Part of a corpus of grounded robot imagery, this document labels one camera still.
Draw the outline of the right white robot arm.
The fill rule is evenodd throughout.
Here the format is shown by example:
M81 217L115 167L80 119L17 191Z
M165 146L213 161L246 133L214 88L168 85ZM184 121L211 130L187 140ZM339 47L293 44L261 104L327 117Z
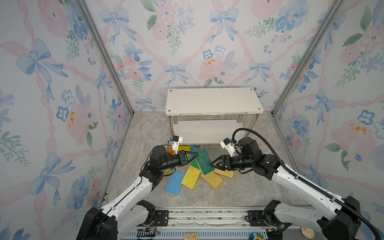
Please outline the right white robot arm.
M265 207L262 217L249 217L250 222L264 221L269 226L299 225L322 233L328 240L355 239L362 223L357 217L360 204L356 199L344 199L307 181L275 155L263 154L251 138L243 138L239 144L236 146L229 139L221 142L229 154L211 162L211 167L221 171L254 172L287 188L313 207L312 210L304 209L272 200Z

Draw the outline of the dark green scouring sponge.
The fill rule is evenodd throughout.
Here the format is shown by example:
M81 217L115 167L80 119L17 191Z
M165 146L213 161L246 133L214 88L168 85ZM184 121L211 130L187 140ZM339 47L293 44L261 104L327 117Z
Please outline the dark green scouring sponge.
M215 169L211 166L212 161L206 149L198 151L196 161L204 176L213 172Z

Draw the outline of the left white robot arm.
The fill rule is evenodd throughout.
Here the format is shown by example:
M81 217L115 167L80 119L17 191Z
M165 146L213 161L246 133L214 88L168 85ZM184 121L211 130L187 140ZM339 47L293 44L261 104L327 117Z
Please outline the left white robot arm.
M165 146L154 147L132 185L102 208L86 213L77 239L120 240L138 225L153 223L156 207L145 197L164 178L165 170L189 165L198 155L189 151L171 154Z

